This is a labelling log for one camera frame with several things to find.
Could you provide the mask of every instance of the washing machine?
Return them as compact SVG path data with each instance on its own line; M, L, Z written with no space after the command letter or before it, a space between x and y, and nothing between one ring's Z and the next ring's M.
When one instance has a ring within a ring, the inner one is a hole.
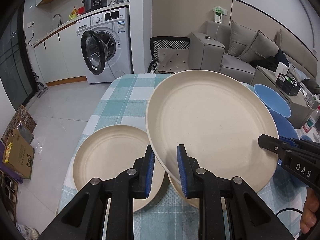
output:
M129 9L100 12L76 22L77 46L89 84L112 82L133 73L130 56Z

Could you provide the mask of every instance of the metal screw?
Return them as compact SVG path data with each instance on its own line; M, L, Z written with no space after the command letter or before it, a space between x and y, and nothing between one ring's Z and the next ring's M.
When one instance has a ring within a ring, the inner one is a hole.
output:
M236 184L241 184L243 180L242 180L240 177L234 177L234 178L233 178L233 181L234 181L234 183L236 183Z
M136 169L128 169L127 173L128 173L128 175L134 175L137 173L137 170Z
M91 185L97 185L99 184L99 182L100 182L100 179L98 178L93 178L90 180Z
M196 169L196 173L205 174L205 169L204 168L198 168L198 169Z

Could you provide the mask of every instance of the sofa armrest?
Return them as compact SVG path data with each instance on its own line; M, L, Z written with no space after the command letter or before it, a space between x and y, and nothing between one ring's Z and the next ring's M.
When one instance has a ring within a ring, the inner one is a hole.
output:
M204 69L220 72L225 47L214 39L206 39L204 33L191 33L189 69Z

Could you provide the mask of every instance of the checkered tablecloth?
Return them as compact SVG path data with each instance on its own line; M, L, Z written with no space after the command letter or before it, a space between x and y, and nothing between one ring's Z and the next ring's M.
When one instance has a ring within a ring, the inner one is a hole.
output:
M113 81L84 128L75 154L89 135L109 125L125 124L146 131L145 113L148 99L154 88L168 76L129 74ZM77 193L72 175L74 156L64 181L58 211L61 211ZM290 175L282 168L277 168L270 182L259 192L259 196L274 212L287 207L302 210L306 189L296 187L291 182ZM146 207L134 213L134 239L197 239L198 214L198 209L182 201L175 193L165 176L156 197ZM279 218L294 236L299 232L298 213L283 212Z

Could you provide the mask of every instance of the sink faucet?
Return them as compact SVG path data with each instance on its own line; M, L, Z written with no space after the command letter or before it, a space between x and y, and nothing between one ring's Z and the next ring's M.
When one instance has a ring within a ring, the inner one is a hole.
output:
M62 25L61 15L60 15L60 14L58 14L58 13L57 13L57 14L55 14L55 15L54 15L54 17L52 18L52 20L54 20L54 18L55 18L57 15L59 15L59 17L60 17L60 25Z

